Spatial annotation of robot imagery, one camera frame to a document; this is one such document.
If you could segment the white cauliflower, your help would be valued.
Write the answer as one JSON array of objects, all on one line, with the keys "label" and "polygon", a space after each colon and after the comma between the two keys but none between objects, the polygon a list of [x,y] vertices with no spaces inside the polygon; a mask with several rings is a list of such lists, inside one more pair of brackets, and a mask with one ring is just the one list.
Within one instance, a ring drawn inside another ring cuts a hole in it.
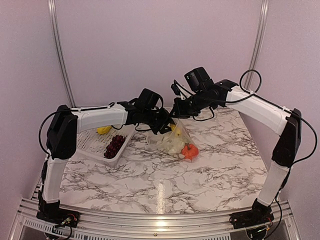
[{"label": "white cauliflower", "polygon": [[169,139],[163,143],[162,150],[169,155],[178,155],[185,147],[185,142],[180,138]]}]

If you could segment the yellow banana piece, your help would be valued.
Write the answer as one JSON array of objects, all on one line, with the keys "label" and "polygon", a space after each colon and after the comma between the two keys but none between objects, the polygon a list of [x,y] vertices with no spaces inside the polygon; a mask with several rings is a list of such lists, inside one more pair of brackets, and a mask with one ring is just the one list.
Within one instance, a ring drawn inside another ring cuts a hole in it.
[{"label": "yellow banana piece", "polygon": [[104,135],[104,134],[107,134],[111,129],[112,129],[111,126],[103,126],[103,127],[97,128],[96,131],[99,135]]}]

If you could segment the clear zip top bag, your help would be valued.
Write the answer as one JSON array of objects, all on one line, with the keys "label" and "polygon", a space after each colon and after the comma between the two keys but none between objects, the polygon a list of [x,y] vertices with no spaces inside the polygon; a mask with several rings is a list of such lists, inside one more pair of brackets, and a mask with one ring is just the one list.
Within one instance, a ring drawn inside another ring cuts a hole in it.
[{"label": "clear zip top bag", "polygon": [[174,123],[169,125],[167,133],[146,135],[147,147],[151,150],[159,150],[179,160],[194,162],[199,156],[200,150],[192,140],[183,122],[174,118]]}]

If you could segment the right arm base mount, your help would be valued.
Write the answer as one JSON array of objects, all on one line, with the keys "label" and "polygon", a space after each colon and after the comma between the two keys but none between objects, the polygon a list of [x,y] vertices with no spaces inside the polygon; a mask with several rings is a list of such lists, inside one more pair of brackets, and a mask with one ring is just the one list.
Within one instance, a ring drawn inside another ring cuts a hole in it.
[{"label": "right arm base mount", "polygon": [[234,229],[241,229],[272,222],[274,219],[271,206],[265,206],[256,199],[250,210],[232,213],[229,222]]}]

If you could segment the dark red grape bunch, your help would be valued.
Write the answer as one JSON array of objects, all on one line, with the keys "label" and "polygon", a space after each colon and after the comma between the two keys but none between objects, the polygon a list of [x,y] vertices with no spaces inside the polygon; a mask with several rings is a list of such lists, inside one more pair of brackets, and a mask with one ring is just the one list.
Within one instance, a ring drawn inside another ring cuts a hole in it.
[{"label": "dark red grape bunch", "polygon": [[123,146],[126,138],[123,135],[116,135],[112,138],[111,142],[106,147],[106,151],[103,156],[106,159],[114,158],[119,152],[120,148]]}]

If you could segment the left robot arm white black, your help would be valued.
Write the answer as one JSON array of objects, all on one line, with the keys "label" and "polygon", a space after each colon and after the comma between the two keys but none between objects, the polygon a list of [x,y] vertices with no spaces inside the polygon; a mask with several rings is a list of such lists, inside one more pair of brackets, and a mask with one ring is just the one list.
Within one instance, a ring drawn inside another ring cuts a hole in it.
[{"label": "left robot arm white black", "polygon": [[50,114],[47,130],[46,159],[42,167],[42,187],[38,193],[39,212],[53,223],[63,219],[60,185],[65,166],[77,150],[77,135],[104,126],[144,124],[154,134],[171,131],[173,119],[164,107],[139,103],[137,99],[85,108],[58,107]]}]

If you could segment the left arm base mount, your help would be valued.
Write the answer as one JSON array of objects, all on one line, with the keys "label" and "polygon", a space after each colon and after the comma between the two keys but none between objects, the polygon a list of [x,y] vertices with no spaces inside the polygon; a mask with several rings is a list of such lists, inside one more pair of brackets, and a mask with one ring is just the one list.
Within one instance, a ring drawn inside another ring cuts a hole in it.
[{"label": "left arm base mount", "polygon": [[69,223],[72,228],[75,228],[78,225],[80,213],[78,211],[60,208],[60,200],[53,203],[47,203],[41,198],[38,202],[36,218],[60,226],[63,221],[70,218],[71,220]]}]

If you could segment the yellow corn cob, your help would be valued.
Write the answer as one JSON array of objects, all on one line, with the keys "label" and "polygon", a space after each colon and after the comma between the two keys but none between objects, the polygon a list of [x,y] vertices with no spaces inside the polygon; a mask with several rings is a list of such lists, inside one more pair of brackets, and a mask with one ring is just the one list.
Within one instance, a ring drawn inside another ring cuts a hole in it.
[{"label": "yellow corn cob", "polygon": [[174,133],[175,137],[181,136],[182,132],[179,127],[177,127],[175,124],[170,124],[171,131]]}]

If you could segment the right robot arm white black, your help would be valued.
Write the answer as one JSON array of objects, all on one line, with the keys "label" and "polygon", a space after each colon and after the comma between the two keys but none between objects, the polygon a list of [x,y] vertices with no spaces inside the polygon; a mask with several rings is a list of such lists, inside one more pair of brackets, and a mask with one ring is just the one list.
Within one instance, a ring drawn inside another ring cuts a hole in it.
[{"label": "right robot arm white black", "polygon": [[205,108],[221,106],[253,118],[279,136],[272,152],[268,176],[247,214],[252,224],[260,223],[267,216],[267,207],[286,184],[294,164],[301,143],[301,112],[271,103],[227,79],[217,83],[211,79],[203,82],[192,80],[190,86],[192,92],[183,96],[184,88],[177,81],[171,85],[177,96],[171,111],[174,118],[196,117]]}]

